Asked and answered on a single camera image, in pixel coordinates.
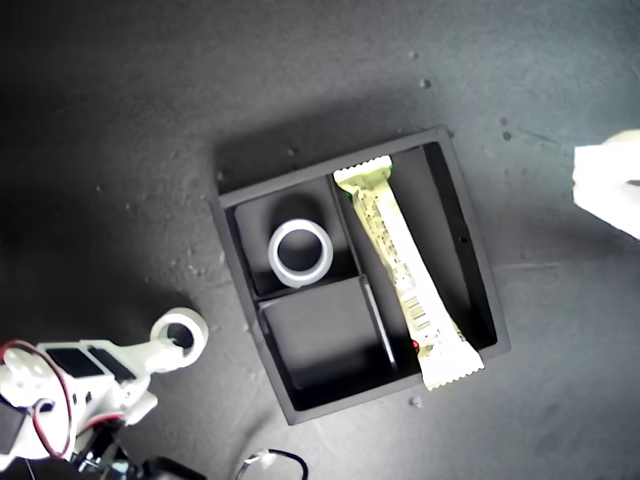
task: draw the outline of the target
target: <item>gray floor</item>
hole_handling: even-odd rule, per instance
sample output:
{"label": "gray floor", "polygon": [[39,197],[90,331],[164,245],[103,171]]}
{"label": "gray floor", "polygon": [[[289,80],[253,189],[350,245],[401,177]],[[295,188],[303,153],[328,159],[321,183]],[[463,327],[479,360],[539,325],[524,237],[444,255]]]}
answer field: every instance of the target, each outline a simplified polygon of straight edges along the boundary
{"label": "gray floor", "polygon": [[[640,478],[640,245],[571,202],[574,146],[640,125],[637,2],[20,8],[0,20],[2,337],[136,342],[185,302],[212,328],[197,366],[155,379],[159,407],[124,434],[136,457],[213,479],[264,446],[304,456],[313,480]],[[433,393],[288,427],[212,226],[214,179],[437,124],[513,350]]]}

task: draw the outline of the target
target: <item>black cable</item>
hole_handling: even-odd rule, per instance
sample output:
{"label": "black cable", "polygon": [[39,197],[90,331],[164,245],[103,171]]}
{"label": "black cable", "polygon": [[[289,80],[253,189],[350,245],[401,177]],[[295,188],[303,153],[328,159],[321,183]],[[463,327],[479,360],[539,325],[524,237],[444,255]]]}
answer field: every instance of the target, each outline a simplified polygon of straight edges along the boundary
{"label": "black cable", "polygon": [[[267,451],[273,455],[278,455],[280,457],[284,457],[284,458],[289,458],[291,460],[295,460],[296,462],[298,462],[300,464],[300,466],[302,467],[302,480],[308,480],[309,479],[309,467],[307,467],[307,463],[298,455],[296,455],[295,453],[291,453],[291,452],[285,452],[284,450],[275,450],[273,448],[269,448],[267,449]],[[238,473],[236,474],[235,480],[240,480],[242,477],[244,477],[245,472],[247,471],[247,469],[257,461],[258,458],[260,458],[261,454],[254,454],[251,455],[249,458],[247,458],[244,463],[242,464],[242,466],[240,467],[240,470],[238,470]]]}

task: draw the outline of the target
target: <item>yellow wrapper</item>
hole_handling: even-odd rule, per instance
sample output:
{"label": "yellow wrapper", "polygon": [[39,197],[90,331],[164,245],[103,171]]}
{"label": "yellow wrapper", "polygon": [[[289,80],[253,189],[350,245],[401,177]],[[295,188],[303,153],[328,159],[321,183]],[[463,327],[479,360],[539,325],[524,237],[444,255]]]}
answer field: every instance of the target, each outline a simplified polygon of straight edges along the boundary
{"label": "yellow wrapper", "polygon": [[334,172],[393,282],[429,390],[484,368],[442,303],[387,179],[391,158]]}

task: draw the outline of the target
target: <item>small black box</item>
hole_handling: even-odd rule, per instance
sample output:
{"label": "small black box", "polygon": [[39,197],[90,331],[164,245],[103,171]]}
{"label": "small black box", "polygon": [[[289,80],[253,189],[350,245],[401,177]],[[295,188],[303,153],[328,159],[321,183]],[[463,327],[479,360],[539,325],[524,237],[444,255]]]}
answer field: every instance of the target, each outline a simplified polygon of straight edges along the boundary
{"label": "small black box", "polygon": [[[451,317],[483,360],[511,348],[445,129],[222,194],[212,204],[214,220],[258,352],[290,424],[422,381],[395,289],[350,198],[332,178],[336,170],[384,155],[393,161],[389,183],[398,205]],[[300,217],[327,231],[335,256],[320,282],[296,290],[270,270],[267,247],[279,224]]]}

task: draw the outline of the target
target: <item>white robot part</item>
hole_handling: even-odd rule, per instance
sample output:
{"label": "white robot part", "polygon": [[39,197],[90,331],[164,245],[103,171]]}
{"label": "white robot part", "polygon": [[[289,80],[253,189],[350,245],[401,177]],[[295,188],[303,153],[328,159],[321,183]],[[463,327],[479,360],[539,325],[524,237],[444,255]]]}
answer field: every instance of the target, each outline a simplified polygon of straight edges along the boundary
{"label": "white robot part", "polygon": [[[175,331],[180,333],[180,341],[172,338]],[[176,308],[158,319],[151,340],[139,345],[119,347],[108,340],[82,340],[39,344],[32,347],[36,352],[8,348],[3,354],[4,364],[0,359],[0,396],[15,408],[27,409],[47,399],[50,406],[38,414],[38,424],[51,447],[69,460],[77,451],[76,437],[83,444],[87,433],[99,423],[120,420],[133,425],[142,420],[158,404],[158,398],[148,391],[151,374],[193,364],[208,336],[207,324],[200,315]],[[52,360],[64,380],[71,399],[71,428],[61,381],[39,355]],[[71,441],[63,452],[67,435]],[[32,418],[27,416],[10,453],[0,454],[0,472],[16,457],[49,456]]]}

